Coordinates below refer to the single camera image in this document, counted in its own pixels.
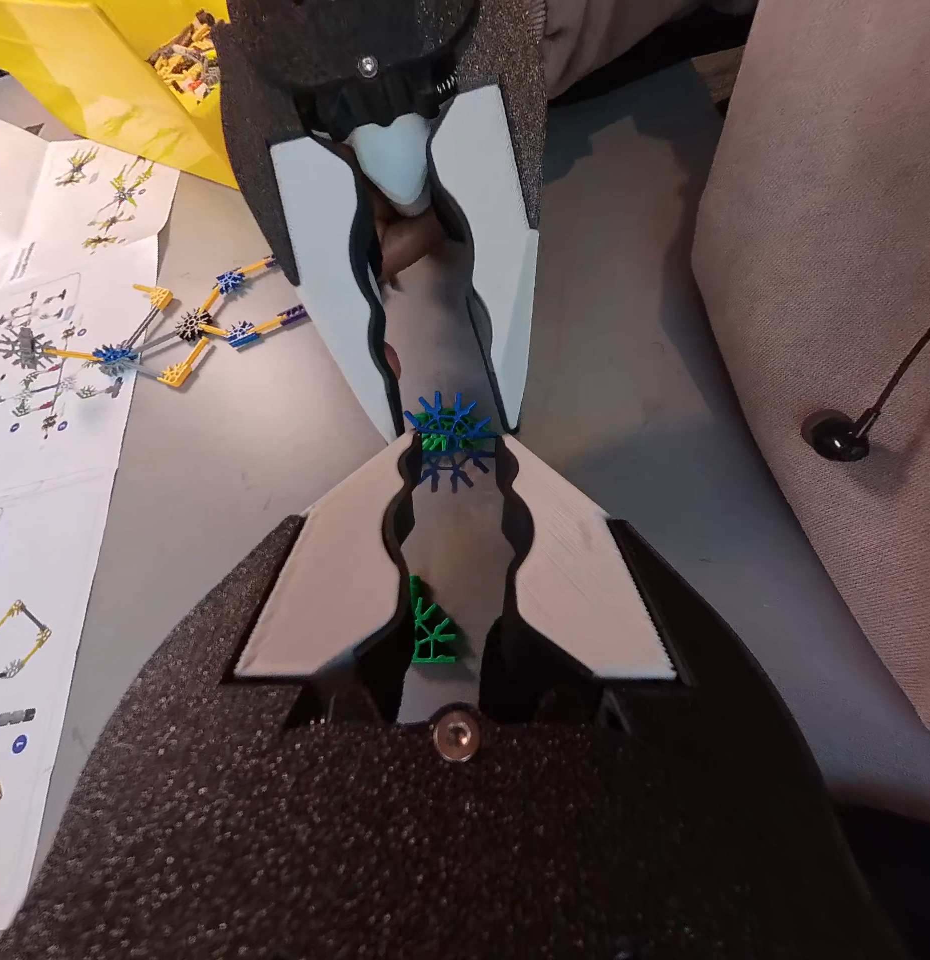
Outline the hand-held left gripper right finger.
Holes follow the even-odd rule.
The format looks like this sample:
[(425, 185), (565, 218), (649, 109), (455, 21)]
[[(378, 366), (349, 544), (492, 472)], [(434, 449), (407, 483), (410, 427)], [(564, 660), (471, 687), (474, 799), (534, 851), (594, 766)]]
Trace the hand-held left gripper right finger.
[(513, 556), (481, 662), (495, 722), (590, 722), (606, 689), (677, 669), (609, 514), (513, 436), (495, 443), (500, 528)]

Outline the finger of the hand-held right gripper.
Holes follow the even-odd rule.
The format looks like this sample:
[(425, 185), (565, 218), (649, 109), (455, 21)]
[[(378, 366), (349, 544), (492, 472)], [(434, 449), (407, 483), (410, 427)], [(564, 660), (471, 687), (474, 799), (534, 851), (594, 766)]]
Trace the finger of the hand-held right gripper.
[(372, 252), (374, 212), (351, 163), (302, 137), (271, 147), (296, 285), (314, 328), (373, 426), (403, 432), (398, 379), (384, 350), (385, 313)]
[(500, 87), (455, 95), (427, 141), (434, 207), (471, 258), (466, 306), (500, 425), (519, 430), (539, 232), (531, 226)]

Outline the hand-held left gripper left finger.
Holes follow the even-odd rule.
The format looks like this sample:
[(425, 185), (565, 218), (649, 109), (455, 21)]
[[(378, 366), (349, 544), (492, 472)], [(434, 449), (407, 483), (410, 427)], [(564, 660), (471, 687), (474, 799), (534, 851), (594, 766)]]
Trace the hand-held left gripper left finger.
[(289, 722), (396, 722), (413, 652), (416, 436), (316, 501), (234, 654), (234, 680), (300, 688)]

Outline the green fan connector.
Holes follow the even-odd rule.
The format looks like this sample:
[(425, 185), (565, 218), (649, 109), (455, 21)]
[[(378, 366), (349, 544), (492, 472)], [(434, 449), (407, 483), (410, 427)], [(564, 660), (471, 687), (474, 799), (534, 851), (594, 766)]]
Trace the green fan connector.
[(458, 661), (458, 632), (452, 619), (433, 599), (415, 593), (411, 598), (414, 666), (449, 666)]
[(412, 420), (422, 435), (423, 450), (456, 453), (475, 450), (486, 438), (485, 424), (474, 416), (453, 407), (425, 410), (413, 414)]

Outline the pile of toy pieces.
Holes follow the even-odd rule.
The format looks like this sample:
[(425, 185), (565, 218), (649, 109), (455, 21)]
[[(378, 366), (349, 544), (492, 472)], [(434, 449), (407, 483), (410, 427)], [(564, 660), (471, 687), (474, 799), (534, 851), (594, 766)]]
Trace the pile of toy pieces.
[(199, 9), (170, 41), (156, 49), (147, 63), (189, 111), (205, 102), (221, 84), (218, 52), (212, 37), (216, 17)]

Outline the multicolour rod and connector assembly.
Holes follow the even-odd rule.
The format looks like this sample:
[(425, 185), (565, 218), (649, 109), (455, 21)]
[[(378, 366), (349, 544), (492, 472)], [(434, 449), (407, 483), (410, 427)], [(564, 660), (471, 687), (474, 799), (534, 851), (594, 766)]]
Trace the multicolour rod and connector assembly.
[[(173, 300), (170, 291), (155, 286), (158, 288), (158, 295), (154, 299), (149, 299), (150, 311), (135, 328), (133, 334), (117, 345), (102, 345), (92, 352), (92, 354), (101, 357), (104, 363), (92, 365), (84, 362), (84, 365), (113, 380), (122, 378), (126, 372), (134, 371), (138, 374), (142, 373), (164, 386), (175, 389), (182, 387), (191, 377), (195, 366), (213, 342), (221, 341), (239, 352), (279, 330), (290, 328), (298, 322), (309, 319), (305, 307), (301, 304), (294, 304), (257, 324), (243, 320), (228, 327), (220, 326), (220, 316), (225, 305), (235, 300), (240, 294), (244, 294), (249, 284), (258, 277), (277, 270), (277, 268), (277, 260), (271, 255), (250, 265), (224, 271), (215, 278), (210, 293), (200, 306), (185, 311), (176, 320), (169, 334), (147, 342), (144, 339), (145, 333), (149, 330), (153, 321), (159, 318), (159, 314), (170, 306)], [(157, 350), (167, 342), (183, 343), (189, 346), (189, 352), (191, 352), (194, 344), (202, 337), (209, 338), (210, 343), (192, 368), (189, 368), (185, 363), (188, 354), (183, 360), (167, 366), (156, 374), (148, 371), (143, 364), (147, 353)]]

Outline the blue snowflake connector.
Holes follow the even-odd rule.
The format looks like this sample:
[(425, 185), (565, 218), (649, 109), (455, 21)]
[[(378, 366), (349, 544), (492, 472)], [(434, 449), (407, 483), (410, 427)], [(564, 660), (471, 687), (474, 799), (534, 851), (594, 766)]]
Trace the blue snowflake connector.
[(474, 488), (477, 475), (491, 476), (497, 435), (489, 416), (475, 414), (476, 402), (465, 401), (458, 392), (446, 404), (436, 391), (433, 400), (420, 397), (419, 404), (417, 412), (403, 412), (421, 444), (419, 486), (435, 495), (446, 485), (456, 494)]

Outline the yellow plastic bin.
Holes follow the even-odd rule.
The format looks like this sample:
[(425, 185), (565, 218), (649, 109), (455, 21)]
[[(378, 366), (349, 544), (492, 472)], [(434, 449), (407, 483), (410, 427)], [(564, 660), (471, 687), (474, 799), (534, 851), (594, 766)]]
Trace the yellow plastic bin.
[(84, 138), (236, 188), (220, 87), (186, 109), (147, 63), (224, 1), (0, 1), (0, 68)]

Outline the grey connector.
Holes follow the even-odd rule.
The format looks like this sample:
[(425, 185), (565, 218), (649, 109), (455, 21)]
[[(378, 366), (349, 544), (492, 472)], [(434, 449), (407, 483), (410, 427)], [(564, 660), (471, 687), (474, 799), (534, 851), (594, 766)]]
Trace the grey connector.
[(80, 360), (92, 365), (104, 363), (103, 359), (95, 354), (54, 347), (50, 345), (45, 334), (35, 333), (28, 327), (16, 332), (7, 331), (0, 336), (0, 356), (27, 371), (44, 370), (55, 362), (66, 359)]

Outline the person's right forearm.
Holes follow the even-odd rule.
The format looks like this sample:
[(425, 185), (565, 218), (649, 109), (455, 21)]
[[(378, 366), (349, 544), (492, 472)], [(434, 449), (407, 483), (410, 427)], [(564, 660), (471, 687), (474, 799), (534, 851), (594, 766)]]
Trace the person's right forearm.
[(742, 46), (757, 1), (532, 2), (547, 99), (565, 106)]

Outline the person's right hand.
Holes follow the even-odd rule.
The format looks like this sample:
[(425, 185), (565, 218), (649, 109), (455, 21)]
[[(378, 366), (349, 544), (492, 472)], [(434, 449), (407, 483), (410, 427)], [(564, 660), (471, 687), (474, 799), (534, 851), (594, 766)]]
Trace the person's right hand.
[(420, 213), (405, 216), (370, 181), (363, 184), (372, 205), (380, 253), (375, 276), (379, 286), (387, 286), (401, 272), (439, 250), (448, 233), (432, 203)]

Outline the white toy instruction sheet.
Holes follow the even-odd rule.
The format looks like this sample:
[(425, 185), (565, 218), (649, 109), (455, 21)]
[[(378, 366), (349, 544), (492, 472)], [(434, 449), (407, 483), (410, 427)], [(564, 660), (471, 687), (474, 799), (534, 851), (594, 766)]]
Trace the white toy instruction sheet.
[[(129, 337), (178, 179), (0, 120), (0, 336), (27, 327), (86, 354)], [(131, 370), (0, 356), (0, 930), (37, 860), (134, 385)]]

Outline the person's torso in beige sweater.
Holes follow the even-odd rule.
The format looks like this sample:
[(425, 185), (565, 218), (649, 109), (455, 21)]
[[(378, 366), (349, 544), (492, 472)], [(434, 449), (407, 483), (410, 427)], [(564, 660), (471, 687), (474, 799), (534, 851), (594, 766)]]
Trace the person's torso in beige sweater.
[(692, 269), (763, 459), (930, 732), (930, 344), (862, 461), (802, 434), (930, 326), (930, 1), (759, 2)]

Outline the black drawstring with toggle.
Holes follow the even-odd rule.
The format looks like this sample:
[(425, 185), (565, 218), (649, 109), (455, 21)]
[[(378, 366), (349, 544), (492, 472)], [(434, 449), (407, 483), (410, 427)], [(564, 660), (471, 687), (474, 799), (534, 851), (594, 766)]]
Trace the black drawstring with toggle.
[(886, 404), (929, 343), (930, 326), (903, 356), (874, 402), (857, 417), (836, 410), (822, 410), (808, 416), (802, 425), (806, 445), (830, 462), (856, 463), (866, 459), (870, 454), (871, 432)]

